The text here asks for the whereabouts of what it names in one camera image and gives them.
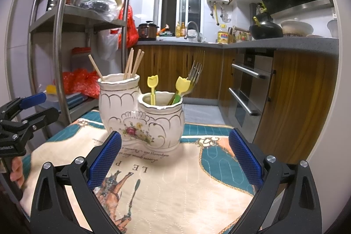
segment fork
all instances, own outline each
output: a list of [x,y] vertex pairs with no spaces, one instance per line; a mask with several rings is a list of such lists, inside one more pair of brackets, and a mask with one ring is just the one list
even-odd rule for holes
[[[190,80],[189,89],[186,92],[183,92],[180,95],[181,97],[183,97],[184,95],[190,94],[193,91],[195,85],[197,84],[197,82],[199,80],[200,74],[203,70],[204,63],[205,63],[205,51],[201,51],[201,54],[203,55],[202,56],[202,63],[197,62],[197,55],[196,55],[195,60],[191,66],[191,69],[190,69],[188,77],[187,77],[187,80]],[[176,97],[176,94],[174,94],[172,96],[172,98],[167,103],[167,105],[171,105],[173,103],[175,97]]]

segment dishwasher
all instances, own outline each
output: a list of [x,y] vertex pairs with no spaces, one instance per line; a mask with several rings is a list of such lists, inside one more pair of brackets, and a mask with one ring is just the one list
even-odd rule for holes
[[267,101],[273,57],[264,54],[237,54],[233,84],[229,88],[229,122],[252,143]]

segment oven handle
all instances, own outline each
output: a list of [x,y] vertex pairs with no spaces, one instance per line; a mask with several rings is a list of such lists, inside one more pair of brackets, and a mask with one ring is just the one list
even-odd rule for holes
[[257,115],[259,115],[256,110],[251,110],[250,108],[248,108],[248,106],[241,100],[241,98],[234,92],[234,90],[229,88],[229,92],[237,100],[237,102],[240,103],[240,105],[244,108],[244,110],[246,111],[246,113],[248,115],[250,115],[250,116],[257,116]]
[[249,68],[247,68],[245,66],[239,66],[239,65],[236,65],[236,64],[232,64],[232,67],[236,68],[236,69],[238,69],[238,70],[240,70],[240,71],[242,71],[244,73],[247,73],[250,76],[253,76],[253,77],[257,78],[257,79],[265,79],[266,78],[265,75],[262,75],[260,73],[256,73],[253,70],[250,70]]

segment white pot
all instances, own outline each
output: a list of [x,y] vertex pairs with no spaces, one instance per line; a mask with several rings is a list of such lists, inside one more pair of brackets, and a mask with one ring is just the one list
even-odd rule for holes
[[294,20],[285,20],[280,23],[283,29],[283,35],[287,36],[300,36],[306,37],[308,34],[313,33],[313,27],[306,23],[299,21],[298,18]]
[[99,109],[106,130],[119,132],[124,146],[139,142],[159,152],[176,148],[184,130],[183,99],[166,105],[173,93],[157,91],[157,105],[150,105],[150,93],[140,93],[140,77],[123,80],[123,76],[106,76],[109,82],[98,80]]
[[339,38],[338,21],[333,19],[328,22],[327,27],[331,33],[331,37]]

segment flower painting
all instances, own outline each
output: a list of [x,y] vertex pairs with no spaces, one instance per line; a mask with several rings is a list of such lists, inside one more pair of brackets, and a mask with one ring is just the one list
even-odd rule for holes
[[149,131],[144,131],[143,125],[141,123],[137,123],[134,125],[132,122],[129,122],[129,126],[124,124],[124,129],[119,129],[123,135],[129,135],[131,138],[135,138],[137,140],[141,140],[146,142],[147,144],[151,144],[154,142],[154,138],[151,137]]

